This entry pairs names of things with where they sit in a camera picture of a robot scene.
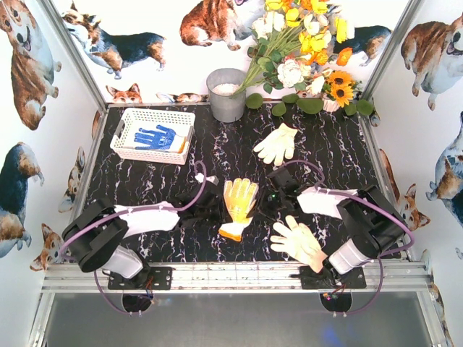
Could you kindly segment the white glove orange cuff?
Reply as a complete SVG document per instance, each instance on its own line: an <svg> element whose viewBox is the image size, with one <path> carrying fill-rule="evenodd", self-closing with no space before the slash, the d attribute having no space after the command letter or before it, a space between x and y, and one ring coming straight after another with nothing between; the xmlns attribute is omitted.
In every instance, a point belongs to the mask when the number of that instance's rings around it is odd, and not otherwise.
<svg viewBox="0 0 463 347"><path fill-rule="evenodd" d="M225 181L224 202L233 222L246 224L252 220L247 215L256 203L258 189L258 184L247 178Z"/></svg>

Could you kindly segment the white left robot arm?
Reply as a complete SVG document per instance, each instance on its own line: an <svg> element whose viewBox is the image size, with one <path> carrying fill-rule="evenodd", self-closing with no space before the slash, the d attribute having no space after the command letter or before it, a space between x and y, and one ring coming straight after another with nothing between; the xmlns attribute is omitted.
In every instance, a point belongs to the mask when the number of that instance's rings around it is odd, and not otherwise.
<svg viewBox="0 0 463 347"><path fill-rule="evenodd" d="M223 197L210 185L190 201L183 198L173 203L123 206L104 198L89 205L63 231L60 252L70 251L84 273L102 269L132 280L144 276L148 266L135 251L121 245L123 239L200 222L230 221Z"/></svg>

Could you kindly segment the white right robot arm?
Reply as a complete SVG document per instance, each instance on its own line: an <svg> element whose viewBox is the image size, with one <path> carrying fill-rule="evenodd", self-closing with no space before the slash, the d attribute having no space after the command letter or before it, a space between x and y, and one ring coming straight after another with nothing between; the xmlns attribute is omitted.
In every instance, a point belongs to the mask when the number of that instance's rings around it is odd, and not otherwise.
<svg viewBox="0 0 463 347"><path fill-rule="evenodd" d="M348 238L332 254L326 254L310 228L293 216L274 224L272 250L288 254L316 274L344 275L394 253L396 241L411 234L405 219L374 185L348 190L328 189L321 183L304 187L286 169L270 177L271 186L258 195L254 213L274 218L285 210L325 215L343 223Z"/></svg>

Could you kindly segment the blue dotted white glove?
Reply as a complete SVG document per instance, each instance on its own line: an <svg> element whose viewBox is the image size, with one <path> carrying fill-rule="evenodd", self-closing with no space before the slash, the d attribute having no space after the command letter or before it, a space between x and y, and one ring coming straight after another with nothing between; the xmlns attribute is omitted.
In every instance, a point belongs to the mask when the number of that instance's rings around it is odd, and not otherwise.
<svg viewBox="0 0 463 347"><path fill-rule="evenodd" d="M142 144L135 146L136 150L169 150L177 133L162 125L157 125L155 130L139 128L135 133L134 142Z"/></svg>

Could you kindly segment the orange striped white glove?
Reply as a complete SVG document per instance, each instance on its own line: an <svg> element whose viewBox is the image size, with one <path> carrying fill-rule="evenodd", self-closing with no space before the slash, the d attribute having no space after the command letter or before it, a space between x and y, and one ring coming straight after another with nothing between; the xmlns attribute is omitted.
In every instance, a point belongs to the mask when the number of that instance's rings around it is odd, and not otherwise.
<svg viewBox="0 0 463 347"><path fill-rule="evenodd" d="M219 227L219 234L225 238L238 241L242 240L242 232L250 225L248 223L225 223Z"/></svg>

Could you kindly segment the white knit glove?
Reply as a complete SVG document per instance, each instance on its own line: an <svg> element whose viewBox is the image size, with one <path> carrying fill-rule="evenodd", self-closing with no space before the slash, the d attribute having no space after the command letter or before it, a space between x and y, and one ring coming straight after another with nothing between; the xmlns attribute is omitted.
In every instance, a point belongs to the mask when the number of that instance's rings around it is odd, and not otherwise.
<svg viewBox="0 0 463 347"><path fill-rule="evenodd" d="M171 144L171 149L173 150L174 153L182 153L186 143L187 143L186 137L176 134Z"/></svg>

